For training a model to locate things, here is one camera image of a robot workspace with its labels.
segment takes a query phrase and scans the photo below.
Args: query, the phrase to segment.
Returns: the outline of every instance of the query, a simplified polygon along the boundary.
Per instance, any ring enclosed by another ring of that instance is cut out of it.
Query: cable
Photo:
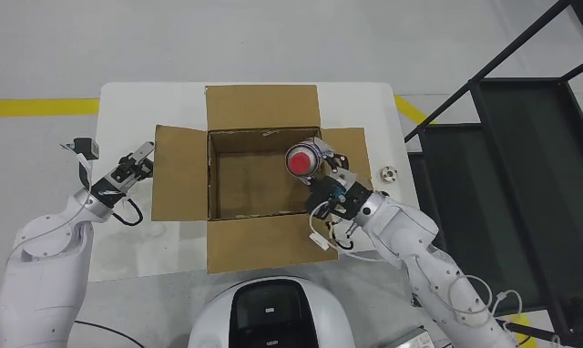
[[[530,340],[530,338],[532,338],[530,335],[528,337],[526,337],[522,342],[520,342],[518,345],[522,345],[526,342],[528,342]]]
[[[486,304],[486,306],[484,306],[482,309],[480,309],[480,310],[478,310],[476,312],[469,312],[469,311],[466,311],[466,310],[459,310],[459,309],[456,309],[453,305],[451,305],[451,303],[452,303],[452,287],[454,286],[454,284],[456,282],[458,282],[461,279],[467,279],[467,280],[474,279],[476,281],[482,282],[482,284],[484,286],[486,286],[486,289],[488,290],[488,304]],[[480,279],[477,276],[471,275],[471,274],[462,274],[462,275],[457,276],[455,278],[455,280],[453,280],[452,283],[449,284],[449,288],[447,289],[447,300],[449,300],[449,304],[446,304],[446,305],[448,307],[450,307],[455,312],[462,312],[462,313],[466,313],[466,314],[473,315],[473,314],[478,314],[478,313],[485,312],[486,310],[488,310],[490,308],[490,305],[492,304],[493,298],[494,298],[494,296],[493,296],[493,293],[492,293],[492,289],[490,289],[490,285],[488,285],[486,283],[486,281]]]
[[[425,273],[425,271],[423,271],[423,269],[421,268],[421,265],[419,264],[419,256],[418,255],[414,255],[415,258],[415,263],[417,263],[417,267],[419,268],[419,271],[421,271],[421,273],[425,276],[425,278],[427,279],[427,281],[429,282],[429,285],[432,286],[433,283],[431,282],[431,280],[429,279],[429,276],[427,276],[427,274]],[[454,307],[452,305],[452,286],[454,286],[454,284],[456,282],[458,282],[461,279],[474,279],[477,281],[482,282],[482,284],[484,284],[484,286],[486,287],[487,291],[488,291],[488,303],[486,304],[486,306],[484,306],[484,308],[476,311],[476,312],[469,312],[467,310],[460,310],[460,309],[456,309],[456,307]],[[449,303],[446,302],[439,293],[435,293],[437,295],[437,297],[439,297],[439,300],[441,300],[441,302],[450,310],[454,311],[454,312],[461,312],[464,314],[468,314],[468,315],[473,315],[473,314],[478,314],[481,312],[485,312],[487,309],[490,308],[490,305],[492,304],[492,301],[494,300],[494,294],[492,293],[492,289],[490,288],[490,285],[488,285],[486,283],[486,281],[480,279],[477,276],[471,275],[471,274],[462,274],[459,275],[455,278],[455,280],[452,281],[452,283],[449,284],[449,288],[447,289],[447,300],[449,300]]]
[[[553,335],[553,338],[550,340],[551,347],[553,348],[561,348],[563,345],[561,344],[561,338],[558,335]]]
[[[75,320],[75,322],[76,322],[77,324],[81,324],[81,325],[88,325],[88,326],[93,326],[94,328],[103,329],[104,331],[108,331],[108,332],[112,332],[112,333],[114,333],[114,334],[117,334],[117,335],[121,335],[122,337],[124,337],[124,338],[126,338],[126,339],[130,340],[131,342],[133,342],[133,343],[134,343],[135,345],[137,345],[138,347],[140,347],[140,348],[145,348],[145,347],[144,347],[144,345],[142,345],[140,342],[138,342],[138,341],[137,341],[137,340],[135,340],[134,338],[132,338],[132,337],[130,337],[130,336],[128,336],[128,335],[125,335],[125,334],[124,334],[124,333],[122,333],[122,332],[118,332],[118,331],[116,331],[116,330],[114,330],[114,329],[107,328],[107,326],[103,326],[103,325],[95,324],[95,323],[92,323],[92,322],[82,322],[82,321],[80,321],[80,320]]]
[[[322,237],[322,239],[324,239],[326,241],[326,243],[328,243],[328,245],[330,247],[332,247],[334,250],[338,251],[340,254],[345,254],[349,257],[352,257],[356,260],[361,260],[361,261],[368,261],[368,262],[385,262],[386,260],[375,260],[372,258],[366,258],[366,257],[361,257],[361,256],[357,256],[356,254],[353,253],[349,253],[347,251],[344,251],[338,247],[336,247],[331,241],[328,241],[326,238],[324,238],[318,231],[316,231],[316,229],[313,227],[312,224],[312,219],[314,214],[316,213],[316,211],[318,211],[322,206],[329,204],[330,201],[324,201],[321,202],[317,207],[314,208],[314,210],[312,210],[312,212],[310,213],[310,218],[308,219],[309,224],[310,224],[310,229],[312,230],[312,233],[319,235],[320,237]]]
[[[120,217],[119,215],[117,215],[115,212],[112,215],[113,215],[114,218],[116,218],[117,220],[119,220],[120,223],[122,223],[124,225],[128,225],[129,227],[135,227],[136,225],[138,225],[140,222],[142,222],[144,220],[144,215],[142,215],[141,210],[139,209],[138,205],[136,205],[136,203],[134,202],[134,200],[128,199],[128,202],[131,204],[131,206],[134,207],[134,210],[138,214],[138,221],[135,221],[133,223],[132,222],[129,222],[129,221],[125,221],[122,217]]]
[[[87,171],[87,178],[89,180],[89,190],[87,191],[87,197],[85,198],[85,201],[83,201],[83,203],[81,204],[81,207],[79,208],[79,210],[73,214],[73,216],[71,218],[69,218],[67,221],[65,221],[64,223],[62,223],[61,225],[59,225],[56,228],[53,228],[52,230],[49,231],[45,231],[41,234],[38,234],[32,238],[28,238],[24,241],[21,241],[20,243],[16,244],[16,246],[12,249],[12,251],[10,251],[10,253],[8,254],[8,257],[6,258],[6,263],[5,265],[8,265],[8,262],[10,261],[10,258],[12,257],[12,255],[20,248],[22,247],[23,244],[28,243],[30,241],[34,241],[35,239],[38,239],[40,237],[44,237],[47,234],[52,233],[55,230],[59,230],[61,228],[63,228],[64,226],[66,226],[68,223],[70,223],[71,221],[73,221],[74,218],[77,217],[77,215],[79,215],[81,213],[81,211],[83,211],[83,209],[85,208],[85,206],[87,205],[87,202],[89,201],[89,198],[91,197],[91,165],[89,165],[89,162],[87,161],[87,159],[85,158],[85,156],[83,156],[82,154],[77,154],[75,153],[75,151],[69,147],[63,146],[61,144],[61,147],[64,149],[68,149],[69,151],[73,152],[73,154],[75,154],[75,156],[77,157],[77,159],[79,160],[79,162],[83,165],[83,167],[85,168],[85,170]]]
[[[350,242],[350,244],[348,246],[343,245],[336,238],[336,234],[334,232],[334,226],[336,226],[336,224],[338,224],[338,223],[334,223],[334,222],[331,222],[330,224],[326,223],[326,226],[328,227],[328,236],[330,237],[331,240],[336,242],[336,245],[338,246],[338,248],[342,248],[345,251],[353,250],[354,249],[354,242],[351,241],[350,238],[348,238],[348,241]]]

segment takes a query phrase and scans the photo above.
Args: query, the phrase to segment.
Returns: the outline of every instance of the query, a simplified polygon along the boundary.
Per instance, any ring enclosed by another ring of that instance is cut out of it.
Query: cardboard box
[[[321,129],[315,86],[207,87],[206,99],[207,131],[156,128],[152,220],[208,220],[209,273],[337,259],[309,238],[309,191],[285,152],[319,137],[370,179],[363,129]]]

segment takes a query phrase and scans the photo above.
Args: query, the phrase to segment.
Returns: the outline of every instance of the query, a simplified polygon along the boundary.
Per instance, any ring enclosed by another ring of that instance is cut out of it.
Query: gray floor
[[[121,80],[379,81],[429,112],[555,1],[0,0],[0,97],[98,97]],[[583,62],[582,33],[565,13],[494,75],[562,75]],[[583,78],[571,85],[583,91]],[[471,106],[466,98],[440,121],[475,120]],[[0,118],[0,255],[18,228],[63,209],[78,189],[77,164],[58,143],[94,135],[96,120]],[[185,347],[205,302],[238,281],[278,273],[334,292],[359,347],[421,323],[443,339],[409,306],[400,272],[358,261],[91,283],[79,317],[148,347]],[[131,344],[76,326],[70,346]]]

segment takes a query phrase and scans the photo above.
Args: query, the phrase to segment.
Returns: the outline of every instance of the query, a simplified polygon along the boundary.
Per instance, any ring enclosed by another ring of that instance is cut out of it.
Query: white table
[[[417,206],[391,87],[378,83],[311,84],[318,87],[322,128],[364,128],[374,187],[389,192],[397,200]],[[94,181],[115,167],[119,158],[143,142],[154,140],[157,124],[207,130],[204,91],[209,85],[233,84],[105,85],[99,103],[97,143],[101,154],[94,163]],[[399,171],[398,181],[393,184],[383,183],[379,177],[380,169],[388,165]],[[149,219],[151,187],[152,180],[149,179],[139,182],[129,192],[144,212],[144,221],[137,227],[124,226],[113,218],[96,225],[90,281],[206,269],[206,221],[152,222]],[[119,205],[116,212],[128,220],[136,218],[131,207],[124,210],[123,205]],[[354,233],[353,239],[356,251],[373,248],[361,230]]]

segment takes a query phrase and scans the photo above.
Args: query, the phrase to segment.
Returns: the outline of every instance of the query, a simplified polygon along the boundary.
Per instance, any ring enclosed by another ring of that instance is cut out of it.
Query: red object
[[[308,173],[312,167],[310,157],[305,153],[296,153],[290,158],[288,167],[290,168],[291,173],[304,175]]]

